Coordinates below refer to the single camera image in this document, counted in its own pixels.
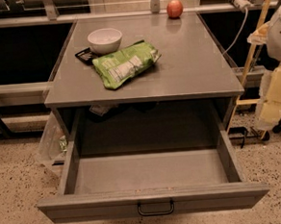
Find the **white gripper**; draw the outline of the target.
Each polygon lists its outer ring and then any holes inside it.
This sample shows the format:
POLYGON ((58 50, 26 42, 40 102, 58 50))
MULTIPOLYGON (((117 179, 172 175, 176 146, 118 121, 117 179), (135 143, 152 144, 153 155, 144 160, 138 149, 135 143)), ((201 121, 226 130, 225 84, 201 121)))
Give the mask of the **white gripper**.
MULTIPOLYGON (((262 24, 248 36, 247 41, 254 45, 267 44, 269 24, 269 21, 262 24)), ((261 131, 272 130, 281 120, 281 65, 264 72, 259 88, 255 127, 261 131)))

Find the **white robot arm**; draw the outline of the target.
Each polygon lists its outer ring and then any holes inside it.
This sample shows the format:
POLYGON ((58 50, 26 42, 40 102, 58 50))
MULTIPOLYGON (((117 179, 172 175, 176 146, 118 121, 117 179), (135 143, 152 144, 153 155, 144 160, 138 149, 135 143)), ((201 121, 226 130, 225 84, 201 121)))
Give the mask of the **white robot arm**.
POLYGON ((254 45, 264 44, 268 56, 279 62, 273 71, 267 70, 262 77, 255 111, 255 127, 262 131, 271 130, 281 120, 281 6, 247 41, 254 45))

